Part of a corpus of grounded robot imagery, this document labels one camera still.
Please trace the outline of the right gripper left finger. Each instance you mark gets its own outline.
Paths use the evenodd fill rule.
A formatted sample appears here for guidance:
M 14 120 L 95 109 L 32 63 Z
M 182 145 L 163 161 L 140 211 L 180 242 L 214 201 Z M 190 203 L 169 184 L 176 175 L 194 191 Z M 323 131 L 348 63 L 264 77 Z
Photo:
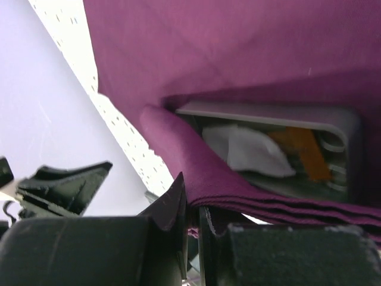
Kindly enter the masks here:
M 187 199 L 183 173 L 140 215 L 149 218 L 141 280 L 184 280 L 188 263 Z

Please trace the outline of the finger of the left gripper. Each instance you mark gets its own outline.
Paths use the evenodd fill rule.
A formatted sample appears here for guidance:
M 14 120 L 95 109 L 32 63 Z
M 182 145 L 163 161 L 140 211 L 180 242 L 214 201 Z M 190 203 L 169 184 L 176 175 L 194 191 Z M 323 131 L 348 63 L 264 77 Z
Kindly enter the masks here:
M 108 176 L 113 164 L 104 161 L 77 169 L 42 166 L 16 189 L 19 216 L 81 216 Z

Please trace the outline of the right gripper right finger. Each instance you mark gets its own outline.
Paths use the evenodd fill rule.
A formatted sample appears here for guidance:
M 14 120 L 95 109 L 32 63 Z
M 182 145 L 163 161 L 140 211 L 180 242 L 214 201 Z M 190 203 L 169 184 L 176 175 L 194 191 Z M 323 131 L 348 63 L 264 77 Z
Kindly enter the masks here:
M 199 208 L 199 262 L 201 285 L 226 285 L 223 237 L 226 225 L 218 218 L 219 210 Z

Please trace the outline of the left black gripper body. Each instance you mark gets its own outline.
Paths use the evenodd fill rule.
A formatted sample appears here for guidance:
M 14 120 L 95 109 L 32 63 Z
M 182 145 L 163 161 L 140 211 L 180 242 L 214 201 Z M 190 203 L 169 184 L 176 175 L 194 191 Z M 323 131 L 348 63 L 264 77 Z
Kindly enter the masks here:
M 18 216 L 8 210 L 12 204 L 21 206 L 16 194 L 17 184 L 8 160 L 1 157 L 1 229 L 8 229 L 18 220 Z

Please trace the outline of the white gauze pad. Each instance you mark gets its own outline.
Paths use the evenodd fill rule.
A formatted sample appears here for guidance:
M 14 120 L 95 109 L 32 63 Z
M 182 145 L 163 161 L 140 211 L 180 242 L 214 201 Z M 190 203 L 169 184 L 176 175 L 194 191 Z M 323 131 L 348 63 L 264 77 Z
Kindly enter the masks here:
M 218 125 L 205 127 L 202 130 L 202 138 L 205 143 L 223 160 L 229 155 L 229 138 L 237 128 L 236 125 Z
M 266 134 L 239 126 L 229 134 L 227 164 L 234 171 L 252 171 L 274 178 L 296 175 L 286 154 Z

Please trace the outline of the metal instrument tray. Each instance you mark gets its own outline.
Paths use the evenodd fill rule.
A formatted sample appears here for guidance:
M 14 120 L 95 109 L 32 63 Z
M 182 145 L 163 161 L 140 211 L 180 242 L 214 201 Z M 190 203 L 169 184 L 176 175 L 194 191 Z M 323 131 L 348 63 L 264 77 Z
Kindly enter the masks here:
M 176 113 L 253 186 L 292 198 L 358 201 L 363 133 L 352 110 L 191 101 Z

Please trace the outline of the orange bandage strip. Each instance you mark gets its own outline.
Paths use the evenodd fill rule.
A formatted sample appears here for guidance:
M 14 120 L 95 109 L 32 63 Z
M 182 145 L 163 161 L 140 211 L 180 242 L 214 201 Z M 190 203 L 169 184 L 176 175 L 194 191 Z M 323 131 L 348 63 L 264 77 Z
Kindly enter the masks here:
M 311 181 L 329 181 L 331 172 L 311 129 L 286 127 L 267 132 L 288 156 L 297 156 Z

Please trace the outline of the purple cloth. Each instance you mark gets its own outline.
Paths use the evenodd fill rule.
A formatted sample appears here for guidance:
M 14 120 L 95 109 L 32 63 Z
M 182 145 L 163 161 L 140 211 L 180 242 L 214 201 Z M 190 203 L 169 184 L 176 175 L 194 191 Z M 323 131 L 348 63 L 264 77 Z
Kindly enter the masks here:
M 85 1 L 99 91 L 188 202 L 270 223 L 354 224 L 380 241 L 379 1 Z M 175 109 L 192 99 L 326 104 L 363 121 L 360 205 L 271 194 L 229 169 Z

